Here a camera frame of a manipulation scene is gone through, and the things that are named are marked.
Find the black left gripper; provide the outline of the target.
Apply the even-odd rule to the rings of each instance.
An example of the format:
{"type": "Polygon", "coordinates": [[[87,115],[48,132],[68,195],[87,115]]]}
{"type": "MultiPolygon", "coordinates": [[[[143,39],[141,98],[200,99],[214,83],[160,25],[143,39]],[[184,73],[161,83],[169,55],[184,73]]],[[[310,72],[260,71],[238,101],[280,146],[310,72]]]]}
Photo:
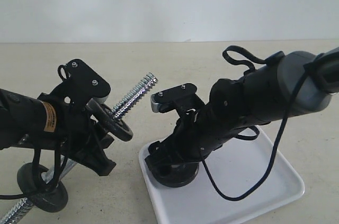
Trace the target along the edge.
{"type": "Polygon", "coordinates": [[[110,147],[114,138],[98,122],[91,119],[94,113],[82,105],[77,108],[77,99],[64,101],[69,93],[52,91],[41,93],[37,99],[45,108],[42,131],[28,132],[22,148],[60,150],[69,159],[91,169],[98,176],[108,176],[116,162],[107,158],[104,149],[110,147]]]}

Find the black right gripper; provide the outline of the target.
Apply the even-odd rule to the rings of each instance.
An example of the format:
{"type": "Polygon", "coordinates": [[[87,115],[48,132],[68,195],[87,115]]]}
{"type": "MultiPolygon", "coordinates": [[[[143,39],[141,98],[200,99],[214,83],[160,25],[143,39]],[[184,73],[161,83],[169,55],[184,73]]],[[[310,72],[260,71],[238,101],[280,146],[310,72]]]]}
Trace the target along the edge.
{"type": "Polygon", "coordinates": [[[246,113],[199,110],[180,118],[173,133],[148,147],[145,162],[158,175],[169,175],[171,165],[198,163],[246,129],[246,113]]]}

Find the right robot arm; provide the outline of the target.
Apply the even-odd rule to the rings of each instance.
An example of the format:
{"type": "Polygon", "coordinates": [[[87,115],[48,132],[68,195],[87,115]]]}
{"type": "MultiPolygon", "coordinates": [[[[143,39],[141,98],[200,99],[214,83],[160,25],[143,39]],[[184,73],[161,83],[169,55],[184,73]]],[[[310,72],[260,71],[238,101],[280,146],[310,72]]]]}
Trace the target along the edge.
{"type": "Polygon", "coordinates": [[[151,171],[198,163],[251,126],[322,111],[338,92],[338,49],[319,55],[277,52],[258,69],[256,62],[231,60],[248,70],[239,79],[217,80],[207,103],[191,83],[151,96],[154,112],[179,115],[172,134],[150,148],[145,162],[151,171]]]}

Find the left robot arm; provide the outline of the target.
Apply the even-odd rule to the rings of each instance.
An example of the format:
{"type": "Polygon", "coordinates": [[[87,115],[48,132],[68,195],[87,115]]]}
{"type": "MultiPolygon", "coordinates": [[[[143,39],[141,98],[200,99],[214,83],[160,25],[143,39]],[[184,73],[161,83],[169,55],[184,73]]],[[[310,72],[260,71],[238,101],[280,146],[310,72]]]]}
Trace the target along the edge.
{"type": "Polygon", "coordinates": [[[1,149],[60,150],[97,175],[107,176],[116,163],[103,150],[104,137],[85,107],[77,109],[62,96],[42,93],[31,98],[1,90],[1,149]]]}

